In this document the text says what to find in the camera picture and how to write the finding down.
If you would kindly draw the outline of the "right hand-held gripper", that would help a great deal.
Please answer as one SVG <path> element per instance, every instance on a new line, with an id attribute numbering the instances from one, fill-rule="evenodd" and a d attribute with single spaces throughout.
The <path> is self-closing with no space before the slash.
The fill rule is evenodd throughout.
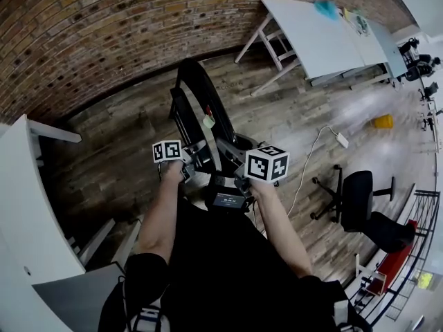
<path id="1" fill-rule="evenodd" d="M 245 198 L 251 196 L 250 180 L 274 184 L 287 176 L 289 152 L 278 147 L 266 145 L 240 150 L 225 140 L 217 140 L 217 148 L 237 167 L 235 186 Z"/>

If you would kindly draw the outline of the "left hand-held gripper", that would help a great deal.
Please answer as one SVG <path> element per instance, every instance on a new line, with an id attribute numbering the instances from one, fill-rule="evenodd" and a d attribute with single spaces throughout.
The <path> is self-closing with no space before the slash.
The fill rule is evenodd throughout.
<path id="1" fill-rule="evenodd" d="M 182 146 L 180 140 L 162 140 L 152 145 L 153 161 L 157 164 L 159 178 L 163 163 L 179 160 L 182 163 L 183 182 L 187 183 L 196 173 L 200 151 L 207 145 L 200 140 L 191 145 Z"/>

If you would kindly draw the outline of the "black folding chair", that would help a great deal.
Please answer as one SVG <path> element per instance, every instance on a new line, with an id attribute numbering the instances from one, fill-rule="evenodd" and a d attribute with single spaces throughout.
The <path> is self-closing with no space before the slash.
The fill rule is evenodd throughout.
<path id="1" fill-rule="evenodd" d="M 216 142 L 220 166 L 215 163 L 201 122 L 181 88 L 182 84 L 195 97 L 206 118 L 214 122 L 210 131 Z M 257 142 L 235 132 L 219 94 L 204 68 L 193 59 L 183 60 L 178 67 L 176 84 L 170 93 L 170 118 L 175 121 L 182 137 L 185 163 L 191 164 L 194 170 L 211 176 L 234 178 L 236 187 L 246 191 L 250 187 L 250 180 L 243 174 L 246 169 L 246 152 L 257 147 Z"/>

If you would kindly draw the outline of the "person's left forearm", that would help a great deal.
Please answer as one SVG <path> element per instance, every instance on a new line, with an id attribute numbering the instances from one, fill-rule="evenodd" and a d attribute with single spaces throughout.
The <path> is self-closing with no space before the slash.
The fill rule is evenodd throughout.
<path id="1" fill-rule="evenodd" d="M 168 162 L 159 190 L 143 218 L 138 236 L 138 253 L 155 254 L 168 264 L 172 254 L 177 224 L 179 184 L 183 180 L 180 160 Z"/>

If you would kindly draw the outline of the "person's right forearm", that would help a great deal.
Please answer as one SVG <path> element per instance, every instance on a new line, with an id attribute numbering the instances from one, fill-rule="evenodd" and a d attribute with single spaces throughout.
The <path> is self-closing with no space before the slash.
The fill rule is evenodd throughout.
<path id="1" fill-rule="evenodd" d="M 297 277 L 313 275 L 311 261 L 272 184 L 251 181 L 267 239 Z"/>

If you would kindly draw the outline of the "black office chair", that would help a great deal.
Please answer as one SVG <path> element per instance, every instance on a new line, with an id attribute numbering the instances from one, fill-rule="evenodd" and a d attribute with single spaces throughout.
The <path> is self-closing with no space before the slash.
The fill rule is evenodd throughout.
<path id="1" fill-rule="evenodd" d="M 345 232 L 364 234 L 388 254 L 400 252 L 413 243 L 415 226 L 412 223 L 399 224 L 372 209 L 373 198 L 376 196 L 388 196 L 390 200 L 394 199 L 395 177 L 391 178 L 390 187 L 374 191 L 371 171 L 358 171 L 343 178 L 343 168 L 335 164 L 334 169 L 338 171 L 335 191 L 323 185 L 318 178 L 312 178 L 312 182 L 332 198 L 321 212 L 310 214 L 312 220 L 317 221 L 325 214 L 334 212 L 331 222 L 340 224 Z"/>

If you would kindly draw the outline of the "pale sticker with red tab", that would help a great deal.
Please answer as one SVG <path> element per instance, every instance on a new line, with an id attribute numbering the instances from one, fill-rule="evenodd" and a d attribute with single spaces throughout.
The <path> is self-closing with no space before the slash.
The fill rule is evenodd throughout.
<path id="1" fill-rule="evenodd" d="M 209 106 L 206 107 L 204 113 L 205 113 L 205 116 L 203 118 L 203 124 L 208 129 L 212 129 L 215 126 L 216 122 L 215 122 L 215 119 L 213 117 L 213 113 L 212 113 Z"/>

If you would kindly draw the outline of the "black chest display device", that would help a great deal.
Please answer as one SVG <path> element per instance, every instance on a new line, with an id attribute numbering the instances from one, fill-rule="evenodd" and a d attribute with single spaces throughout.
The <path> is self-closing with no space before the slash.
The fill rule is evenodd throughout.
<path id="1" fill-rule="evenodd" d="M 254 202 L 250 182 L 237 177 L 213 174 L 205 191 L 205 205 L 209 210 L 246 213 Z"/>

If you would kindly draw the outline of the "person's black clothing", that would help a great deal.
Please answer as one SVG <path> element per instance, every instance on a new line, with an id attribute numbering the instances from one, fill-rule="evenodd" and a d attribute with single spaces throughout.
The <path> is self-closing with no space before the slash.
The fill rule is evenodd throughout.
<path id="1" fill-rule="evenodd" d="M 345 298 L 339 282 L 297 277 L 243 214 L 182 200 L 170 262 L 131 256 L 98 332 L 341 332 Z"/>

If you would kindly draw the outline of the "yellow cup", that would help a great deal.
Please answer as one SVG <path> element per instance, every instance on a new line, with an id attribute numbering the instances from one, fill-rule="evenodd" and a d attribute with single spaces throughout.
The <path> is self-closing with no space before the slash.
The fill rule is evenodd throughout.
<path id="1" fill-rule="evenodd" d="M 392 129 L 394 127 L 394 119 L 390 114 L 379 116 L 371 120 L 371 125 L 375 129 Z"/>

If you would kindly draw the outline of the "large white table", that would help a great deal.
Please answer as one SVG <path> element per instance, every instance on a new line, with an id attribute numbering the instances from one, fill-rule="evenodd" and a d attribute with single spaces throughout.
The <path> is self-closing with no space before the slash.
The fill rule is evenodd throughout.
<path id="1" fill-rule="evenodd" d="M 313 3 L 297 0 L 261 0 L 267 10 L 239 55 L 238 63 L 256 39 L 268 50 L 278 73 L 254 90 L 260 94 L 276 80 L 301 66 L 308 79 L 319 84 L 331 77 L 363 66 L 344 21 L 322 15 Z"/>

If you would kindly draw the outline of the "white desk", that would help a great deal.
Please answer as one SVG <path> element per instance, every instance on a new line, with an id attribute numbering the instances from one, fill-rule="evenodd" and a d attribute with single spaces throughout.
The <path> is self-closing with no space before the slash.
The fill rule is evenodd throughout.
<path id="1" fill-rule="evenodd" d="M 31 285 L 82 275 L 118 222 L 115 213 L 73 217 L 61 226 L 39 168 L 38 139 L 79 143 L 82 138 L 22 115 L 0 136 L 0 233 Z"/>

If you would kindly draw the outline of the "narrow white table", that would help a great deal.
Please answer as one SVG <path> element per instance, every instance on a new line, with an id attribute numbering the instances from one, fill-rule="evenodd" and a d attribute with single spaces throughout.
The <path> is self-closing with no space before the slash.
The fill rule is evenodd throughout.
<path id="1" fill-rule="evenodd" d="M 345 72 L 344 74 L 342 74 L 343 78 L 355 75 L 360 71 L 370 68 L 371 66 L 374 66 L 376 64 L 383 64 L 384 62 L 387 61 L 385 53 L 383 52 L 377 38 L 374 36 L 371 27 L 369 27 L 370 34 L 368 36 L 359 35 L 357 31 L 354 29 L 354 26 L 352 25 L 350 20 L 348 21 L 343 17 L 343 11 L 341 13 L 341 19 L 344 23 L 346 31 L 348 32 L 352 40 L 352 43 L 354 44 L 355 48 L 357 49 L 363 61 L 363 66 Z M 386 72 L 387 71 L 385 71 L 382 75 L 372 78 L 371 80 L 351 85 L 350 89 L 356 91 L 364 89 L 370 86 L 371 84 L 377 82 L 386 81 L 386 80 L 391 81 L 389 79 L 389 75 L 386 75 Z"/>

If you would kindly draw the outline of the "red box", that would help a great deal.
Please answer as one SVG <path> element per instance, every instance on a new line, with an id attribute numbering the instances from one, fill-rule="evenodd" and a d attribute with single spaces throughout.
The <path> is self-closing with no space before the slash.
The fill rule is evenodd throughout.
<path id="1" fill-rule="evenodd" d="M 377 272 L 381 274 L 382 278 L 373 278 L 365 287 L 365 290 L 373 295 L 381 296 L 387 292 L 389 285 L 413 249 L 417 221 L 409 219 L 406 225 L 400 226 L 400 229 L 386 251 L 387 255 L 377 268 Z"/>

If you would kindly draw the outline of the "black metal railing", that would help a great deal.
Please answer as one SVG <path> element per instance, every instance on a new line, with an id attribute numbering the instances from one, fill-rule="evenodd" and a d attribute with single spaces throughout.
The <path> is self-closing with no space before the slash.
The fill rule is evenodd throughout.
<path id="1" fill-rule="evenodd" d="M 379 250 L 365 265 L 360 262 L 360 256 L 355 255 L 355 279 L 345 291 L 357 314 L 371 327 L 383 320 L 397 322 L 414 290 L 419 287 L 420 275 L 434 236 L 439 206 L 439 192 L 412 189 L 397 222 L 407 224 L 409 219 L 417 221 L 413 249 L 383 295 L 373 295 L 365 287 L 373 278 L 382 278 L 377 268 L 387 253 Z"/>

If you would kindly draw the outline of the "turquoise cloth on table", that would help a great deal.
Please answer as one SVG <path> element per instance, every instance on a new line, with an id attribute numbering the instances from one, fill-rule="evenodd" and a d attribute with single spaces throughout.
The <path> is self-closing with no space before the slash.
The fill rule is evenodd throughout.
<path id="1" fill-rule="evenodd" d="M 314 2 L 314 7 L 317 12 L 328 19 L 337 20 L 339 18 L 338 8 L 333 1 L 317 0 Z"/>

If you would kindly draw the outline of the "pale blue table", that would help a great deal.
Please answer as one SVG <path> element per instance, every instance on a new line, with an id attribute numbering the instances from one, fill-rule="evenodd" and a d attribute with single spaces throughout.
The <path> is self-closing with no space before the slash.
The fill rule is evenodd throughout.
<path id="1" fill-rule="evenodd" d="M 389 75 L 389 79 L 394 80 L 405 74 L 408 71 L 406 63 L 390 31 L 385 26 L 373 20 L 368 20 L 368 25 L 371 27 L 374 36 L 377 38 L 385 53 L 387 61 L 383 64 L 387 70 L 386 75 Z"/>

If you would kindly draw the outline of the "heap of small items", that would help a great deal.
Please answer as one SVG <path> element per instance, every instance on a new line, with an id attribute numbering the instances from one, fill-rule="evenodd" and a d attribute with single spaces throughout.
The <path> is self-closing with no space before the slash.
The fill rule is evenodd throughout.
<path id="1" fill-rule="evenodd" d="M 352 11 L 350 13 L 350 22 L 359 35 L 368 36 L 370 34 L 367 20 L 360 15 L 358 10 Z"/>

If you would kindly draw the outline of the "grey desk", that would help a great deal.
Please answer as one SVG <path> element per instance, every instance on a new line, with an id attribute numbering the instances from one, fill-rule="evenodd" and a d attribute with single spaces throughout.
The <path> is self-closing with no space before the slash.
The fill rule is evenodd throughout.
<path id="1" fill-rule="evenodd" d="M 73 332 L 98 332 L 102 307 L 118 278 L 124 275 L 114 262 L 83 275 L 35 284 L 33 288 Z"/>

